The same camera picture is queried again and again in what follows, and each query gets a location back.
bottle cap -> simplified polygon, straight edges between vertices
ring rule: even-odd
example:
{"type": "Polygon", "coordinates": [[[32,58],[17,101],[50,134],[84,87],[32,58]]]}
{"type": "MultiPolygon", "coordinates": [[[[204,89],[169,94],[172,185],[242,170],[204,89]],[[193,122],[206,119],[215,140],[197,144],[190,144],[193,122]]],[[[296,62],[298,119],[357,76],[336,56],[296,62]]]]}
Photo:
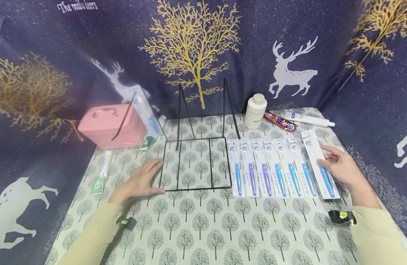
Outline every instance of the bottle cap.
{"type": "Polygon", "coordinates": [[[262,94],[260,94],[260,93],[257,93],[257,94],[254,94],[254,95],[253,95],[253,101],[254,101],[256,104],[263,104],[263,103],[264,103],[264,100],[265,100],[264,95],[262,95],[262,94]]]}

tree pattern tablecloth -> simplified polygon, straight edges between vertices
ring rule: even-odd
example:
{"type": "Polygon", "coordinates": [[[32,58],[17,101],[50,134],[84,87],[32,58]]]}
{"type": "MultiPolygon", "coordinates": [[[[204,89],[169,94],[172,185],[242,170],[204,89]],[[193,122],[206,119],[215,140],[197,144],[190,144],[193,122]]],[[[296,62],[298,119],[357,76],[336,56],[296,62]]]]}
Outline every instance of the tree pattern tablecloth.
{"type": "MultiPolygon", "coordinates": [[[[317,109],[294,109],[295,112],[322,117],[317,109]]],[[[248,130],[243,115],[238,114],[239,133],[246,138],[290,137],[281,128],[263,121],[258,130],[248,130]]],[[[232,116],[226,115],[225,136],[236,138],[232,116]]],[[[192,118],[196,137],[221,136],[222,116],[192,118]]],[[[164,131],[168,139],[176,139],[176,121],[168,121],[164,131]]],[[[299,124],[295,135],[314,129],[321,143],[341,147],[330,128],[299,124]]],[[[181,120],[180,136],[191,139],[190,121],[181,120]]],[[[212,167],[215,186],[229,184],[225,169],[223,140],[187,141],[181,144],[179,187],[190,188],[211,183],[209,145],[214,159],[212,167]]],[[[165,157],[166,165],[156,177],[161,186],[176,186],[178,152],[175,143],[167,144],[159,137],[150,150],[116,149],[113,152],[109,178],[100,196],[91,196],[91,188],[100,168],[103,150],[96,149],[77,194],[57,235],[46,264],[56,264],[83,231],[92,213],[106,201],[115,187],[129,178],[139,164],[151,158],[165,157]]],[[[128,265],[311,265],[356,264],[358,253],[349,227],[333,225],[327,211],[351,209],[351,198],[342,190],[342,199],[272,199],[233,198],[231,189],[167,192],[150,196],[134,204],[128,216],[137,220],[133,231],[123,231],[106,264],[128,265]]]]}

case handle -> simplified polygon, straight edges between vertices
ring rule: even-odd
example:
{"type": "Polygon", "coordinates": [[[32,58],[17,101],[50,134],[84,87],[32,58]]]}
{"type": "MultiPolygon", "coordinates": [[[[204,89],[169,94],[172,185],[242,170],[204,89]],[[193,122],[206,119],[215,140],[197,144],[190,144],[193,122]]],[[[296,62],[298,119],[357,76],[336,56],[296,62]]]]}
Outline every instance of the case handle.
{"type": "Polygon", "coordinates": [[[110,112],[110,111],[113,111],[112,115],[114,115],[114,116],[117,116],[117,115],[118,115],[117,112],[116,112],[116,109],[114,109],[114,108],[107,108],[107,109],[99,109],[97,112],[94,112],[93,118],[97,118],[97,116],[98,116],[98,114],[99,114],[100,112],[110,112]]]}

navy blue backdrop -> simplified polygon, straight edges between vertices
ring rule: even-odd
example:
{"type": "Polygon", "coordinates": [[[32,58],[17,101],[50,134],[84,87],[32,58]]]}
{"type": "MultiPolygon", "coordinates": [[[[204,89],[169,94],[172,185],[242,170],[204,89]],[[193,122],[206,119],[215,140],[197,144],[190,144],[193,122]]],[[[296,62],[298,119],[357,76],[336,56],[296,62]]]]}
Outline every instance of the navy blue backdrop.
{"type": "Polygon", "coordinates": [[[141,84],[175,117],[183,84],[193,116],[220,114],[224,77],[237,112],[259,92],[271,109],[316,106],[335,121],[407,235],[407,146],[402,157],[397,149],[407,142],[407,0],[0,0],[0,194],[21,177],[59,192],[46,192],[49,209],[29,204],[17,222],[37,230],[34,244],[26,235],[0,248],[0,263],[44,263],[94,151],[75,129],[88,108],[120,103],[123,88],[141,84]],[[187,5],[222,27],[194,17],[195,35],[164,36],[187,5]],[[313,74],[274,77],[286,69],[313,74]]]}

black clip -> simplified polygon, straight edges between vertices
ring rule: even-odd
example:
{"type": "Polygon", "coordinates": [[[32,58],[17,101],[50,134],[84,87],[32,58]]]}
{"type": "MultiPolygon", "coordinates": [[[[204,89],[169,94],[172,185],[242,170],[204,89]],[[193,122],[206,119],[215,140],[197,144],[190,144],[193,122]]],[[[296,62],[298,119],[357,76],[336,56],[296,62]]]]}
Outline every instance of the black clip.
{"type": "Polygon", "coordinates": [[[354,214],[349,212],[339,212],[337,210],[329,211],[329,217],[332,223],[345,223],[349,222],[351,225],[357,224],[357,220],[354,217],[354,214]]]}
{"type": "Polygon", "coordinates": [[[117,220],[117,224],[119,225],[119,226],[123,226],[123,228],[126,228],[126,229],[128,229],[128,230],[130,230],[130,231],[132,231],[133,229],[134,229],[134,227],[136,226],[136,224],[137,224],[137,220],[136,219],[134,219],[134,218],[132,218],[132,217],[130,217],[130,218],[122,218],[122,217],[120,217],[120,218],[118,218],[118,220],[117,220]]]}

